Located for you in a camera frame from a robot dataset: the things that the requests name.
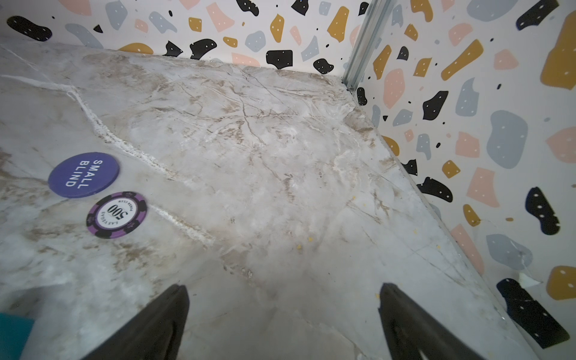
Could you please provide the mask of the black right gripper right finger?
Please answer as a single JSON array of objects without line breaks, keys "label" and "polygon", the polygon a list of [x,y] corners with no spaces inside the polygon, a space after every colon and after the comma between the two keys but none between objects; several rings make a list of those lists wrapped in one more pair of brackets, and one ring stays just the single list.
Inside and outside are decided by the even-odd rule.
[{"label": "black right gripper right finger", "polygon": [[481,356],[393,283],[384,283],[379,316],[393,359],[480,359]]}]

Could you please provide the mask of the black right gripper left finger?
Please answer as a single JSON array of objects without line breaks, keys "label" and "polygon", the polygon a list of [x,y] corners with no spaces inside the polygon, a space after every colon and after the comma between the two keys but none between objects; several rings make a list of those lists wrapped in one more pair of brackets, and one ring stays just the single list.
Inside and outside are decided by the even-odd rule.
[{"label": "black right gripper left finger", "polygon": [[85,359],[176,359],[190,300],[184,285],[173,284]]}]

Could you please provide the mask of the teal drawer cabinet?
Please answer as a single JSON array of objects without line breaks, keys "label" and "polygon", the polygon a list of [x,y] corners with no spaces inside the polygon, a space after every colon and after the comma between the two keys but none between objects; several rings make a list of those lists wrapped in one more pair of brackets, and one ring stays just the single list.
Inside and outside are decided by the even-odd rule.
[{"label": "teal drawer cabinet", "polygon": [[35,321],[22,316],[1,313],[0,359],[20,360]]}]

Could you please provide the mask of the purple black poker chip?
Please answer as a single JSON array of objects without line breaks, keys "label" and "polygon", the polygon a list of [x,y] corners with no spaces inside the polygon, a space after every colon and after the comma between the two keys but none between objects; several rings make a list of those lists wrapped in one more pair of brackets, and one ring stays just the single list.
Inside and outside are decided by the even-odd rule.
[{"label": "purple black poker chip", "polygon": [[146,219],[148,206],[140,193],[113,193],[96,202],[86,217],[90,233],[101,239],[117,239],[134,231]]}]

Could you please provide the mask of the purple small blind button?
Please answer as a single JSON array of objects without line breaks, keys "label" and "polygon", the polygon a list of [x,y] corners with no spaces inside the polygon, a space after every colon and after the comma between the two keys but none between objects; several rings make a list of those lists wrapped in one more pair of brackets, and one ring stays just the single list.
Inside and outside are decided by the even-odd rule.
[{"label": "purple small blind button", "polygon": [[97,151],[77,154],[52,170],[49,189],[60,197],[88,197],[108,188],[119,172],[119,162],[110,154]]}]

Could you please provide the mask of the aluminium corner post right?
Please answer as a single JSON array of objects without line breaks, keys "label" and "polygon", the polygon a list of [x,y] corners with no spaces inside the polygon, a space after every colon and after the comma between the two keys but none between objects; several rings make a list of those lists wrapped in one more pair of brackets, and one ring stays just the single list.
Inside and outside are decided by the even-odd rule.
[{"label": "aluminium corner post right", "polygon": [[342,77],[342,83],[349,92],[355,92],[358,88],[375,49],[375,43],[380,38],[396,3],[394,0],[374,0],[369,4]]}]

